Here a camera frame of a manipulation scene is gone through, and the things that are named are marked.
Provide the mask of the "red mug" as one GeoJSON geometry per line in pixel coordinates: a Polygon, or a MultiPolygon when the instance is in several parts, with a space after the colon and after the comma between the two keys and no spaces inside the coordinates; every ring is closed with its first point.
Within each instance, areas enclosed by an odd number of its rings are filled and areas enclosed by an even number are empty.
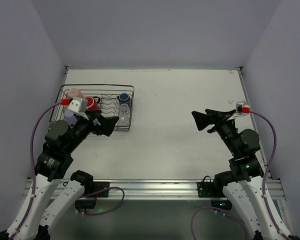
{"type": "Polygon", "coordinates": [[[99,111],[100,110],[100,98],[93,96],[85,96],[84,99],[87,101],[86,110],[87,111],[99,111]]]}

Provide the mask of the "lavender plastic cup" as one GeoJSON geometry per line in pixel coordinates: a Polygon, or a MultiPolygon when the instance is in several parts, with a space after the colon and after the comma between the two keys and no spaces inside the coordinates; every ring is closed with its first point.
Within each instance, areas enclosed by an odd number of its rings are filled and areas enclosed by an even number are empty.
{"type": "Polygon", "coordinates": [[[68,123],[68,125],[73,128],[78,122],[78,116],[71,110],[66,109],[63,113],[64,120],[68,123]]]}

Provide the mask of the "dark blue cup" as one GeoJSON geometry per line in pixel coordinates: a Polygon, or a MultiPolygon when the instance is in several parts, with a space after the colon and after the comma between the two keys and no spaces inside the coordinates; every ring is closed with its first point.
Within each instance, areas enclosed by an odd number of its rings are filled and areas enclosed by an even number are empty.
{"type": "Polygon", "coordinates": [[[125,93],[125,92],[123,92],[123,93],[121,93],[118,97],[117,97],[117,99],[118,99],[118,101],[119,101],[119,103],[122,105],[122,104],[127,104],[127,105],[131,105],[131,97],[127,94],[127,93],[125,93]]]}

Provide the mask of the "pink mug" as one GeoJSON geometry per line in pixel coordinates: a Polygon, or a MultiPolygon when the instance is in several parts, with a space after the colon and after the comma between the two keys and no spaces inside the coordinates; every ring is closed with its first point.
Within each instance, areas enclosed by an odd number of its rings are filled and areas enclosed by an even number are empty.
{"type": "Polygon", "coordinates": [[[66,93],[67,99],[73,99],[73,98],[84,98],[84,95],[78,88],[71,88],[66,93]]]}

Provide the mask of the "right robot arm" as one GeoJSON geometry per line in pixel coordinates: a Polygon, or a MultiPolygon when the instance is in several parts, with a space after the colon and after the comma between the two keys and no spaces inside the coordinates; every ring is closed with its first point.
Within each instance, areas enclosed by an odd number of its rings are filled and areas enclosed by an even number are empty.
{"type": "Polygon", "coordinates": [[[238,131],[235,119],[251,114],[244,103],[238,103],[231,111],[206,109],[204,113],[192,111],[197,129],[208,126],[209,134],[218,133],[230,151],[229,171],[218,173],[212,181],[212,192],[223,194],[235,208],[238,216],[212,206],[216,212],[235,220],[247,240],[297,240],[286,227],[270,195],[267,186],[269,169],[263,169],[256,152],[261,149],[260,136],[252,129],[238,131]]]}

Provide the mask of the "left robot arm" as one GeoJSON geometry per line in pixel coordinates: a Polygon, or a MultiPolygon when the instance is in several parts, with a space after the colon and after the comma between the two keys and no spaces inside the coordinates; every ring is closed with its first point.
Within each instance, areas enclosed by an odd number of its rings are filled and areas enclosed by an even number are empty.
{"type": "Polygon", "coordinates": [[[77,170],[54,200],[51,200],[73,162],[73,151],[89,134],[109,137],[118,116],[104,117],[101,111],[87,111],[71,127],[65,120],[52,122],[42,153],[34,167],[29,192],[12,225],[0,232],[0,240],[49,240],[60,218],[83,195],[93,194],[93,176],[77,170]]]}

